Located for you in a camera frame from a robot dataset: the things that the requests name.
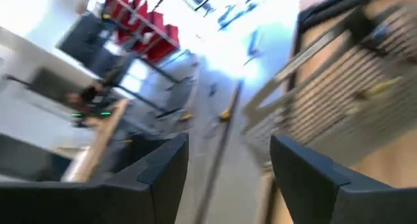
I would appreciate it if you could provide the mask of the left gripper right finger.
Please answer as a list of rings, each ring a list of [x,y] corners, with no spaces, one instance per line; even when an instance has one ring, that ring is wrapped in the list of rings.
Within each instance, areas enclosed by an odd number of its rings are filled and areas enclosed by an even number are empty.
[[[294,224],[417,224],[417,187],[394,188],[286,136],[270,157]]]

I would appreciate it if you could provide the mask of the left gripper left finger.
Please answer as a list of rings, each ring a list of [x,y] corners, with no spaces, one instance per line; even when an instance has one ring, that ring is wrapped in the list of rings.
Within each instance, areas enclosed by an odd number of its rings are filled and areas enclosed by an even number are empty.
[[[0,224],[175,224],[188,158],[180,133],[98,182],[0,182]]]

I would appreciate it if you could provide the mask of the grey plastic cutlery basket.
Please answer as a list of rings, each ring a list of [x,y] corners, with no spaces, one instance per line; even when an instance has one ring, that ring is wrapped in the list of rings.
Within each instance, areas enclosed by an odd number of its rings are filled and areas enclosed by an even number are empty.
[[[377,28],[366,37],[383,55],[358,42],[333,65],[323,63],[353,40],[348,30],[299,68],[298,91],[287,91],[292,59],[247,104],[253,110],[243,142],[262,169],[271,166],[272,135],[286,135],[338,162],[351,165],[400,135],[417,130],[417,5],[397,4],[371,17]],[[402,77],[368,100],[358,91]]]

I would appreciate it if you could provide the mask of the metal shelf rack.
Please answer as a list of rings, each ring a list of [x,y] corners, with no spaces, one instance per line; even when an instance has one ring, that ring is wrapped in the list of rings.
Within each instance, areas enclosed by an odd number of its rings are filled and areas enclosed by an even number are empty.
[[[151,49],[166,42],[178,49],[179,41],[165,28],[161,13],[148,10],[147,0],[105,0],[99,18],[114,26],[115,41]]]

